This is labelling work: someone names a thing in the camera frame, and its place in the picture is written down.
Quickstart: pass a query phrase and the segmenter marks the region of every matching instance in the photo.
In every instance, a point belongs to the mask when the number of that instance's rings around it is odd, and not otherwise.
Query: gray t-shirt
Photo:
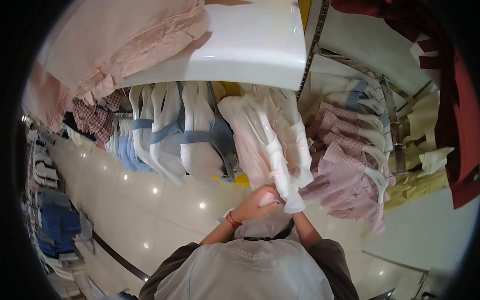
[[[291,240],[204,245],[157,286],[160,299],[325,299],[330,284],[302,245]]]

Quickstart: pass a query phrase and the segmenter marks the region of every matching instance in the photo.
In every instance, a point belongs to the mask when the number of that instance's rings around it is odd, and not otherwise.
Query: clothing store shelf
[[[200,39],[116,87],[212,80],[298,90],[307,53],[297,1],[232,2],[206,4],[210,25]]]

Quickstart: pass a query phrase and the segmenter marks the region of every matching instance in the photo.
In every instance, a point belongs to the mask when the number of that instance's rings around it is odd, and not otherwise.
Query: tiled floor
[[[187,184],[177,186],[157,174],[129,172],[106,152],[77,148],[61,138],[50,155],[66,179],[67,194],[94,223],[96,233],[148,275],[178,247],[200,242],[215,228],[216,219],[250,192],[243,186],[220,182],[207,188],[189,176],[185,178]],[[327,211],[315,204],[308,204],[305,214],[322,237],[337,240],[345,249],[352,280],[362,300],[402,282],[418,282],[419,273],[361,252],[366,224],[327,216]],[[77,244],[91,279],[101,290],[111,294],[128,288],[138,295],[142,279],[100,246],[96,245],[96,254],[92,255],[84,245]],[[417,285],[407,284],[403,288],[407,296],[396,299],[410,299],[416,289]]]

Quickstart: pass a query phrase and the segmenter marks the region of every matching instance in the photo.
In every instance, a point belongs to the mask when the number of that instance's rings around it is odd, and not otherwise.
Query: metal rack pole
[[[383,76],[379,77],[380,86],[385,97],[387,105],[388,116],[390,117],[390,133],[392,134],[393,152],[395,155],[395,172],[394,176],[402,176],[406,173],[405,165],[405,145],[403,144],[402,124],[398,121],[396,114],[396,105],[393,100],[392,90],[388,84],[387,79]]]
[[[318,42],[320,41],[320,35],[324,28],[325,18],[327,16],[328,7],[330,6],[330,0],[324,0],[322,2],[322,8],[320,10],[320,16],[318,17],[317,27],[315,29],[315,34],[313,35],[312,45],[310,46],[310,51],[308,52],[307,64],[305,66],[305,72],[303,73],[303,78],[301,80],[300,88],[297,92],[297,99],[300,97],[300,94],[305,86],[307,81],[307,76],[310,71],[310,66],[312,65],[313,57],[317,52]]]

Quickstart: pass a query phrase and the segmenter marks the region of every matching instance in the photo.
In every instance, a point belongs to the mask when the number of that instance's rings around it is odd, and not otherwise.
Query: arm
[[[256,219],[265,215],[279,204],[279,202],[274,202],[264,207],[260,207],[261,200],[264,198],[270,198],[272,194],[277,199],[280,198],[280,195],[273,185],[264,185],[255,190],[231,212],[233,220],[236,222],[243,222],[245,220]],[[225,219],[212,232],[210,232],[206,238],[204,238],[200,245],[225,243],[228,241],[229,236],[234,230],[235,229],[232,227],[232,224]]]
[[[303,212],[292,217],[300,243],[325,273],[335,299],[359,299],[342,246],[334,240],[323,240]]]
[[[228,241],[228,237],[232,235],[235,229],[232,227],[232,224],[227,221],[227,219],[223,220],[220,225],[218,225],[209,235],[207,235],[203,241],[200,242],[200,245],[211,245],[215,243],[226,243]]]
[[[318,231],[313,227],[303,212],[292,214],[293,222],[299,233],[300,243],[308,251],[310,246],[322,240]]]

